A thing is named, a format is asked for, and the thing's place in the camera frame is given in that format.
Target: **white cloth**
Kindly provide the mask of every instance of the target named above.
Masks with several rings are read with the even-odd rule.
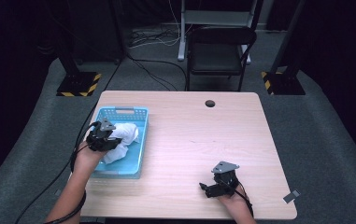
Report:
[[[134,141],[138,141],[139,130],[136,125],[133,123],[116,123],[114,124],[116,127],[113,130],[113,133],[109,138],[121,138],[121,142],[116,146],[115,149],[111,149],[103,158],[102,162],[106,164],[110,164],[113,161],[117,161],[125,157],[128,146],[131,145]]]

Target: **dark background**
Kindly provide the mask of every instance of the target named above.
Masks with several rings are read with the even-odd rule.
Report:
[[[180,1],[171,2],[179,18]],[[275,1],[267,29],[286,30],[297,2]],[[54,18],[71,27],[67,2],[48,3]],[[57,57],[42,7],[39,1],[0,0],[0,165],[30,118]],[[126,0],[121,7],[123,22],[132,26],[173,20],[164,0]],[[63,29],[61,35],[72,50],[72,36]],[[356,1],[306,1],[281,66],[297,54],[304,55],[300,69],[321,86],[356,143]]]

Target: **yellow and black hazard tape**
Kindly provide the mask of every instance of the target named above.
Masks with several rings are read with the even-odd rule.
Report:
[[[267,90],[268,94],[273,95],[274,91],[273,91],[273,86],[268,78],[268,73],[266,72],[262,72],[262,77],[263,77],[263,81],[264,81],[264,85],[265,85],[265,89]]]
[[[63,92],[57,92],[57,96],[91,96],[93,95],[93,92],[96,89],[96,86],[98,85],[98,81],[101,78],[101,74],[97,74],[93,78],[93,83],[91,84],[90,88],[88,91],[78,91],[78,92],[73,92],[73,91],[63,91]]]

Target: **basket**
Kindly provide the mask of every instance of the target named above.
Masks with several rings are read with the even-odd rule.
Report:
[[[124,158],[110,164],[99,162],[92,173],[96,178],[125,178],[138,179],[145,150],[146,133],[148,129],[149,112],[145,107],[116,107],[103,106],[99,108],[96,120],[107,118],[112,124],[133,123],[139,130],[138,143],[133,142],[128,146]]]

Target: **chair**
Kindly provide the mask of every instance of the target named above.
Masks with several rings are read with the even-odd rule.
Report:
[[[256,41],[256,26],[263,0],[254,0],[250,27],[200,27],[188,35],[187,86],[191,75],[202,77],[239,76],[237,91],[241,91],[249,50]]]

